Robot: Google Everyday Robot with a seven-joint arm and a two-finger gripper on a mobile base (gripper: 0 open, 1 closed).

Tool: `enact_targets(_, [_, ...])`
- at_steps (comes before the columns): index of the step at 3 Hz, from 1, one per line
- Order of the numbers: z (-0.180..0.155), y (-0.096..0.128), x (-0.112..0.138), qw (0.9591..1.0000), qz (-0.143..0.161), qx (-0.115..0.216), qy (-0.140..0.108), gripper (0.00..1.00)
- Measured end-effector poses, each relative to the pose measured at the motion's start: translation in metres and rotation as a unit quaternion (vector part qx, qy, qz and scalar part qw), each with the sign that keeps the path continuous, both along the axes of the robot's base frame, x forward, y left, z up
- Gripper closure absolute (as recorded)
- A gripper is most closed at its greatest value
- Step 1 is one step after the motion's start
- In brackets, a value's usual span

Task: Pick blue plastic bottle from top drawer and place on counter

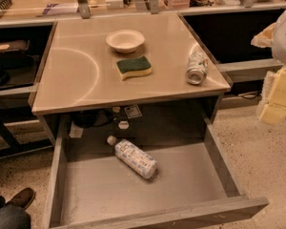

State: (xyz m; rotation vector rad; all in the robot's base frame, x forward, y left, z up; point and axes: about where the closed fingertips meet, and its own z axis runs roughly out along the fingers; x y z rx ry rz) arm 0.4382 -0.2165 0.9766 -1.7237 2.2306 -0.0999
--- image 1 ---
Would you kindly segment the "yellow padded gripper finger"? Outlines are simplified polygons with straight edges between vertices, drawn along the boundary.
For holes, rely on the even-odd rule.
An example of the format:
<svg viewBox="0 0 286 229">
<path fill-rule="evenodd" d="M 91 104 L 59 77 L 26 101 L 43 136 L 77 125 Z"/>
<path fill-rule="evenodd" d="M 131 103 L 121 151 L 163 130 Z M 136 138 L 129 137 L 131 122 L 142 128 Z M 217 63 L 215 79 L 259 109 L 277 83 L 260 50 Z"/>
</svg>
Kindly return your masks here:
<svg viewBox="0 0 286 229">
<path fill-rule="evenodd" d="M 268 125 L 280 123 L 286 116 L 286 66 L 267 72 L 257 107 L 257 119 Z"/>
</svg>

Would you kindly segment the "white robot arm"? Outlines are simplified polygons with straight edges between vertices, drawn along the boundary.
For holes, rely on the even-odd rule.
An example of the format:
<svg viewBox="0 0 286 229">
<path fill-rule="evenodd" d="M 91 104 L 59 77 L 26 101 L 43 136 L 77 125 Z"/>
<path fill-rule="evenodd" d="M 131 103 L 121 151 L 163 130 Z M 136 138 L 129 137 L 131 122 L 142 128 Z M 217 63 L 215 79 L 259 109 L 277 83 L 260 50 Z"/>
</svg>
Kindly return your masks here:
<svg viewBox="0 0 286 229">
<path fill-rule="evenodd" d="M 273 59 L 283 64 L 277 73 L 266 73 L 262 99 L 257 107 L 257 119 L 260 122 L 276 125 L 286 116 L 286 10 L 275 23 L 257 34 L 251 44 L 270 48 Z"/>
</svg>

